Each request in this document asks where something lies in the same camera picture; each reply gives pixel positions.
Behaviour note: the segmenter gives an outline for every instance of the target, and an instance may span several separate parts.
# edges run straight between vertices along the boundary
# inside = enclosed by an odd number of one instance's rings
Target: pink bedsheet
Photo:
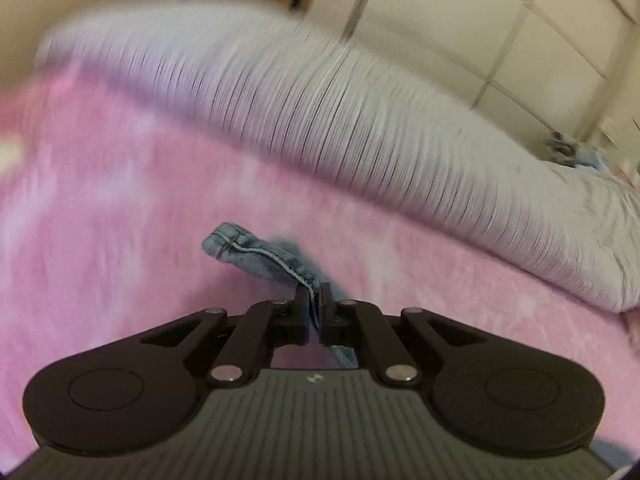
[[[282,293],[204,255],[200,242],[222,221],[295,240],[388,314],[422,306],[582,363],[607,394],[598,435],[640,450],[640,362],[619,317],[73,68],[0,96],[7,133],[22,136],[27,157],[0,182],[1,470],[35,448],[20,406],[41,367],[201,308],[239,313]]]

